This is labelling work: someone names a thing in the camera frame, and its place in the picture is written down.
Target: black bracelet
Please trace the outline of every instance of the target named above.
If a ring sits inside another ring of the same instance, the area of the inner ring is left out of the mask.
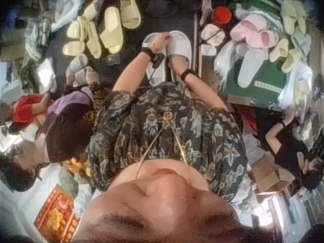
[[[195,75],[196,77],[198,77],[198,75],[196,74],[195,71],[193,71],[192,69],[189,69],[189,68],[188,68],[187,70],[185,70],[185,71],[181,74],[181,76],[180,76],[181,80],[184,81],[184,80],[186,79],[186,77],[188,76],[188,74],[193,74],[193,75]]]
[[[142,47],[141,52],[146,53],[150,58],[151,61],[153,61],[155,54],[153,53],[153,51],[151,50],[151,48],[149,47]]]
[[[280,123],[282,124],[283,128],[286,128],[284,121],[281,120]]]

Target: floral blouse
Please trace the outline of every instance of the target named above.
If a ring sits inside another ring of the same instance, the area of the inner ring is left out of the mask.
[[[139,97],[126,92],[106,97],[89,144],[94,185],[107,190],[122,169],[140,160],[161,129],[146,159],[183,161],[173,129],[188,163],[210,190],[226,201],[235,197],[248,163],[238,126],[224,109],[208,110],[183,83],[164,82]]]

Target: cardboard box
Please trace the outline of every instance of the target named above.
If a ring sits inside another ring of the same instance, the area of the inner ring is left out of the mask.
[[[286,169],[274,163],[272,155],[265,155],[252,166],[259,195],[271,195],[287,188],[295,177]]]

